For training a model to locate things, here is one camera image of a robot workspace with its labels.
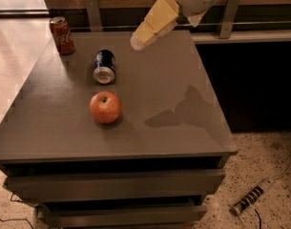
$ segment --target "speckled floor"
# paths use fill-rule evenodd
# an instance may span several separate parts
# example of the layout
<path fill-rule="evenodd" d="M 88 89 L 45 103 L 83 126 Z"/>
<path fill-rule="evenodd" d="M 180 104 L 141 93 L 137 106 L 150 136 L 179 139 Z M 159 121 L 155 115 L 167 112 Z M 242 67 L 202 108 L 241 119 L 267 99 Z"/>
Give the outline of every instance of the speckled floor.
<path fill-rule="evenodd" d="M 234 134 L 239 148 L 225 166 L 226 178 L 217 192 L 205 199 L 208 212 L 193 229 L 291 229 L 291 170 L 278 179 L 255 206 L 240 217 L 229 208 L 266 177 L 276 177 L 291 164 L 291 132 Z M 48 227 L 38 220 L 29 205 L 10 201 L 11 192 L 2 188 L 5 175 L 0 172 L 1 219 L 28 219 L 35 229 Z M 31 229 L 26 221 L 0 221 L 0 229 Z"/>

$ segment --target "blue can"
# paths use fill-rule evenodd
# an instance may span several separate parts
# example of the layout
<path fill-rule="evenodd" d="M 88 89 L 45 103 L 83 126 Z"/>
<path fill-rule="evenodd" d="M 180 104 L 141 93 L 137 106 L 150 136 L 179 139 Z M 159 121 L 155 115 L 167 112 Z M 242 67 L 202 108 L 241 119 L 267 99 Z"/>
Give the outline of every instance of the blue can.
<path fill-rule="evenodd" d="M 109 50 L 97 52 L 94 63 L 94 79 L 101 84 L 109 84 L 115 79 L 115 57 Z"/>

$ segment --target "red can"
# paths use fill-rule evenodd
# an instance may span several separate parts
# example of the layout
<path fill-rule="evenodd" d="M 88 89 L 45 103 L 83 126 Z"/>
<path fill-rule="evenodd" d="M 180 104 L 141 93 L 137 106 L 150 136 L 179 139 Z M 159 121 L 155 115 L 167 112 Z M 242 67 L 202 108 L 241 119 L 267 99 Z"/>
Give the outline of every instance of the red can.
<path fill-rule="evenodd" d="M 75 52 L 70 27 L 64 17 L 54 17 L 50 20 L 50 30 L 59 54 Z"/>

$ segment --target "metal bracket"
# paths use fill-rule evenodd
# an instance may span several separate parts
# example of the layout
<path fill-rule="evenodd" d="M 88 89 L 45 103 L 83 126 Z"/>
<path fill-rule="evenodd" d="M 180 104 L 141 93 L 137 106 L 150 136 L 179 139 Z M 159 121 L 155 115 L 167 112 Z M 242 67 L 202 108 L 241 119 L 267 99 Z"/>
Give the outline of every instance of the metal bracket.
<path fill-rule="evenodd" d="M 240 0 L 227 0 L 221 26 L 218 28 L 219 37 L 221 39 L 228 39 L 231 36 L 233 22 L 239 7 L 239 1 Z"/>
<path fill-rule="evenodd" d="M 98 0 L 85 0 L 91 31 L 103 31 Z"/>

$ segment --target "drawer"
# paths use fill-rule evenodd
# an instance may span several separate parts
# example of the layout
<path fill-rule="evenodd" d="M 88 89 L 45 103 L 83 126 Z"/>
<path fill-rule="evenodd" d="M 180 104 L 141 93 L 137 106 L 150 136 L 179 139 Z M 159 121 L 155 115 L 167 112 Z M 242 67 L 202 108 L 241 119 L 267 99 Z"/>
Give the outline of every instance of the drawer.
<path fill-rule="evenodd" d="M 25 202 L 157 198 L 213 194 L 224 173 L 216 170 L 8 177 L 6 185 Z"/>
<path fill-rule="evenodd" d="M 41 219 L 56 228 L 186 224 L 206 213 L 206 208 L 196 206 L 191 197 L 99 201 L 86 206 L 58 203 L 50 208 L 52 212 L 43 213 Z"/>

